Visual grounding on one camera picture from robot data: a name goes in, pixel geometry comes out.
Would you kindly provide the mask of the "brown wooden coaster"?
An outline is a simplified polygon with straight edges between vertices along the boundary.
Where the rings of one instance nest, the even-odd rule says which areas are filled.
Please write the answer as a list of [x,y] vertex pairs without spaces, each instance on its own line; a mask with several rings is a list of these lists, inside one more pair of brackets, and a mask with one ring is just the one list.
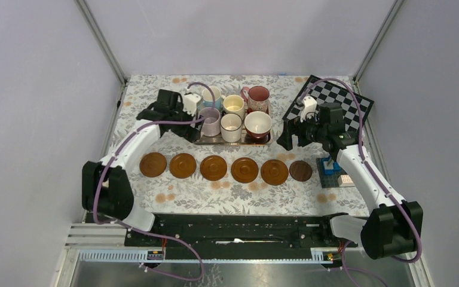
[[169,171],[179,179],[190,177],[197,168],[197,162],[191,154],[180,153],[170,160]]
[[166,157],[159,152],[145,154],[139,163],[139,169],[142,175],[149,178],[160,176],[165,171],[166,167]]
[[233,162],[231,175],[237,182],[248,184],[253,182],[259,172],[257,163],[248,157],[242,157]]
[[281,185],[288,176],[287,165],[280,160],[268,160],[261,166],[261,177],[268,185]]
[[204,179],[218,181],[226,175],[227,163],[218,155],[210,155],[201,162],[200,172]]

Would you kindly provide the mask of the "dark walnut round coaster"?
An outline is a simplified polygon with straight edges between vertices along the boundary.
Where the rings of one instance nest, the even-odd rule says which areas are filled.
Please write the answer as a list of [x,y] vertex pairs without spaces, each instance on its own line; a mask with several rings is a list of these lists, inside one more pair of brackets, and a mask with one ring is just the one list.
[[289,173],[294,180],[305,182],[312,177],[313,169],[306,161],[298,160],[290,165]]

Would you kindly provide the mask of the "metal serving tray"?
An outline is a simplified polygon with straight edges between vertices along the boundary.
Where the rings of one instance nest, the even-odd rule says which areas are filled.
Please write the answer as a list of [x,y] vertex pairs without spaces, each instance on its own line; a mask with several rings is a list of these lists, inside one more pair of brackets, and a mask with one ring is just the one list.
[[222,112],[216,121],[217,135],[202,135],[197,145],[266,145],[272,140],[273,121],[269,112],[252,112],[241,96],[223,96]]

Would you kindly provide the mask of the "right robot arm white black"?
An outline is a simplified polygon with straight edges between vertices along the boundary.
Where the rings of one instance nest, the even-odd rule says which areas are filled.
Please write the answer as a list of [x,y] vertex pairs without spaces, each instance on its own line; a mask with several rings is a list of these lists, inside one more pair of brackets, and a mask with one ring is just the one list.
[[351,240],[372,259],[393,257],[403,261],[402,254],[421,258],[423,209],[416,201],[405,200],[377,170],[362,145],[360,132],[345,128],[344,110],[337,103],[305,105],[299,115],[283,117],[283,131],[277,143],[286,150],[298,146],[321,144],[333,160],[350,176],[363,197],[370,215],[364,220],[343,213],[329,216],[329,224],[319,230],[320,241],[334,246],[341,239]]

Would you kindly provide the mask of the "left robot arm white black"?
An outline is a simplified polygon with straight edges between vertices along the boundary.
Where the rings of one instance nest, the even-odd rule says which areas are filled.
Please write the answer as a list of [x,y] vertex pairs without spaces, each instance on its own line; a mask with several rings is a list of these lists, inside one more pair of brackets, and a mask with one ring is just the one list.
[[146,150],[163,134],[172,132],[189,142],[200,136],[202,120],[197,118],[201,96],[159,90],[155,102],[138,113],[132,130],[115,151],[82,168],[82,206],[94,216],[117,219],[127,228],[139,230],[148,246],[161,240],[155,216],[135,199],[128,174],[139,164]]

